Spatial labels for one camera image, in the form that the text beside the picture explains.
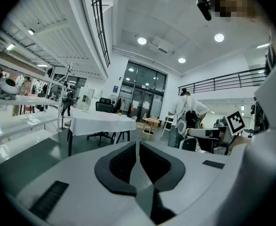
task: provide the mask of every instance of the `doorway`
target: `doorway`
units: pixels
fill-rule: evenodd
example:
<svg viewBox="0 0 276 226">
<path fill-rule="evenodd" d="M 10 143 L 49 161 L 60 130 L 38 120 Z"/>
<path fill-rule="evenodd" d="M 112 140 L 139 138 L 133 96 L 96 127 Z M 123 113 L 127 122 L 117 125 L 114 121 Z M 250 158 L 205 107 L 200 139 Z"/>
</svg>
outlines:
<svg viewBox="0 0 276 226">
<path fill-rule="evenodd" d="M 137 121 L 143 122 L 142 118 L 146 114 L 146 117 L 150 116 L 150 109 L 153 100 L 153 93 L 145 91 L 143 89 L 134 88 L 132 105 L 134 111 L 130 113 L 130 116 L 136 116 Z"/>
</svg>

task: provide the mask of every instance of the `ceiling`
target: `ceiling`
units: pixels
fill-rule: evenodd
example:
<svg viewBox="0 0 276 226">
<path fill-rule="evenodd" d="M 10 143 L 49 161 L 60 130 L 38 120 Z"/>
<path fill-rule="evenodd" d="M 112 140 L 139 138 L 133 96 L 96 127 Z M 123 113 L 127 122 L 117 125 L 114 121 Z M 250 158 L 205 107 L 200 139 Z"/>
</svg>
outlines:
<svg viewBox="0 0 276 226">
<path fill-rule="evenodd" d="M 251 106 L 254 104 L 253 98 L 236 98 L 236 99 L 212 99 L 212 100 L 199 100 L 205 104 L 210 111 L 219 114 L 230 114 L 239 110 L 244 113 L 244 117 L 251 117 Z"/>
<path fill-rule="evenodd" d="M 122 19 L 118 17 L 114 31 L 119 35 L 116 47 L 146 56 L 180 73 L 226 54 L 249 51 L 249 57 L 262 58 L 254 48 L 268 41 L 267 28 L 243 18 L 225 21 L 213 14 L 212 20 L 206 21 L 196 0 L 126 0 L 118 2 L 118 10 L 124 14 Z M 217 33 L 224 35 L 223 42 L 214 40 Z M 138 44 L 139 37 L 146 38 L 148 44 Z M 168 54 L 158 52 L 157 48 L 150 50 L 150 45 L 160 40 L 168 46 Z M 180 57 L 186 63 L 180 64 Z"/>
<path fill-rule="evenodd" d="M 11 43 L 16 44 L 13 51 L 5 50 Z M 69 0 L 19 0 L 0 27 L 0 49 L 34 67 L 71 66 L 73 72 L 101 78 Z"/>
</svg>

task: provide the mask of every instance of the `white tablecloth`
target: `white tablecloth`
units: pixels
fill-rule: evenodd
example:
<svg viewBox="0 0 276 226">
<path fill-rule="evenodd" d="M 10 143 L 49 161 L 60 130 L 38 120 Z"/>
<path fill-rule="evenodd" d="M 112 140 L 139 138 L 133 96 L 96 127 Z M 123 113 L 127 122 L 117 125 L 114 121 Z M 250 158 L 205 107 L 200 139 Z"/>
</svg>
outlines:
<svg viewBox="0 0 276 226">
<path fill-rule="evenodd" d="M 106 112 L 83 112 L 76 109 L 71 115 L 70 130 L 74 136 L 89 135 L 97 132 L 122 132 L 135 130 L 133 119 Z"/>
</svg>

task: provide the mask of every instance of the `sign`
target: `sign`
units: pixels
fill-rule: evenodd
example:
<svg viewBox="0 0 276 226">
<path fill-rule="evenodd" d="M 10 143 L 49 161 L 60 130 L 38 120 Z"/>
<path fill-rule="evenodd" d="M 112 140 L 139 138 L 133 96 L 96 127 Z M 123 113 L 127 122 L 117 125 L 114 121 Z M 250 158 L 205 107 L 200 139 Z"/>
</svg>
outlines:
<svg viewBox="0 0 276 226">
<path fill-rule="evenodd" d="M 226 121 L 228 123 L 229 130 L 232 136 L 238 134 L 240 131 L 243 131 L 245 128 L 245 124 L 242 120 L 242 116 L 240 115 L 239 111 L 227 115 Z"/>
<path fill-rule="evenodd" d="M 114 89 L 113 89 L 113 93 L 117 93 L 118 92 L 118 86 L 114 86 Z"/>
</svg>

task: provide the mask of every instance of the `black chair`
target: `black chair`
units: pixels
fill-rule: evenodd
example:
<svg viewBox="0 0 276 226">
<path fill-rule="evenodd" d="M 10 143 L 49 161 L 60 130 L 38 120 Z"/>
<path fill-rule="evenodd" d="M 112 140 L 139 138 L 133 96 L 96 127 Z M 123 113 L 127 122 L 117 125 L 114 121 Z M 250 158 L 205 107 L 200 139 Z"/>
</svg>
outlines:
<svg viewBox="0 0 276 226">
<path fill-rule="evenodd" d="M 96 102 L 96 111 L 111 113 L 112 110 L 113 110 L 113 104 L 111 103 L 110 99 L 100 98 L 100 101 Z M 87 136 L 87 140 L 89 140 L 89 137 L 97 137 L 97 136 L 100 136 L 99 143 L 98 143 L 98 145 L 100 145 L 101 137 L 109 138 L 110 142 L 113 143 L 115 134 L 113 134 L 112 137 L 109 137 L 108 132 L 98 132 L 98 133 Z"/>
</svg>

